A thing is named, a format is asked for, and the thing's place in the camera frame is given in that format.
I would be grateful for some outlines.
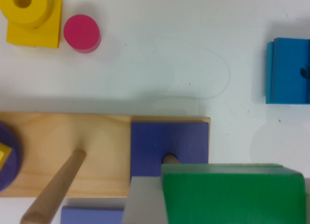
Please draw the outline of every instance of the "purple square block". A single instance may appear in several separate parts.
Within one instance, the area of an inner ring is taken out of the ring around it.
[[[161,176],[169,153],[182,164],[208,162],[208,123],[132,122],[131,136],[131,176]]]
[[[121,224],[123,210],[63,207],[61,224]]]
[[[0,171],[0,192],[6,189],[19,173],[22,161],[22,150],[16,135],[0,122],[0,143],[12,148],[11,154]]]

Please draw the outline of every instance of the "yellow shape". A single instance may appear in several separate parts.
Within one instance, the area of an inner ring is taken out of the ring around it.
[[[23,27],[36,28],[51,14],[52,0],[0,0],[0,8],[8,21]]]
[[[0,143],[0,171],[2,170],[4,164],[7,162],[11,151],[12,149],[10,147]]]
[[[12,22],[8,24],[7,42],[25,47],[59,47],[62,1],[52,0],[49,19],[35,29],[21,28]]]

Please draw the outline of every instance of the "wooden dowel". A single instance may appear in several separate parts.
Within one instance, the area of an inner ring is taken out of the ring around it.
[[[86,154],[77,149],[20,220],[20,224],[49,224],[65,198]]]
[[[167,154],[163,159],[163,164],[180,164],[180,161],[178,161],[174,154]]]

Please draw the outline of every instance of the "wooden toy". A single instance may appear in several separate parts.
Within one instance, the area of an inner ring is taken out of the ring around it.
[[[305,181],[293,170],[164,164],[162,171],[170,224],[305,224]]]
[[[86,15],[76,15],[68,19],[64,28],[68,44],[76,51],[88,53],[101,43],[99,27],[94,19]]]
[[[199,122],[133,122],[131,176],[160,176],[163,158],[184,164],[208,162],[209,118]]]
[[[61,0],[0,0],[8,19],[7,42],[26,47],[59,47]]]
[[[309,40],[277,38],[267,47],[267,104],[309,104]]]
[[[2,170],[4,164],[7,162],[12,149],[7,145],[0,143],[0,171]]]
[[[0,122],[0,192],[6,189],[19,173],[22,152],[16,135]]]
[[[0,121],[18,133],[24,150],[17,178],[0,197],[38,197],[82,140],[87,157],[66,197],[98,198],[128,196],[132,122],[209,118],[0,112]]]
[[[160,177],[132,177],[122,224],[168,224]]]
[[[76,149],[73,152],[40,196],[22,216],[20,224],[49,224],[52,221],[85,156],[85,152],[81,149]]]
[[[63,207],[61,224],[121,224],[123,210]]]

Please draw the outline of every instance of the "toy block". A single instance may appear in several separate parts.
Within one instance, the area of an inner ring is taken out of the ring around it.
[[[309,104],[309,40],[277,38],[267,46],[266,103]]]
[[[11,151],[12,149],[10,147],[0,143],[0,171],[2,170],[4,164],[7,162]]]
[[[132,177],[122,224],[168,224],[160,177]]]
[[[167,154],[180,163],[208,162],[209,123],[132,122],[131,176],[161,176]]]
[[[51,13],[51,0],[0,0],[3,15],[10,23],[22,28],[37,28]]]
[[[170,224],[305,224],[303,175],[279,165],[163,165]]]
[[[63,207],[61,224],[121,224],[123,210]]]
[[[86,15],[76,15],[68,19],[64,28],[68,44],[76,51],[89,53],[101,43],[99,27],[94,19]]]
[[[22,161],[22,152],[15,134],[0,122],[0,192],[6,189],[19,173]]]
[[[62,0],[52,0],[49,19],[34,29],[8,23],[7,42],[26,47],[59,48]]]

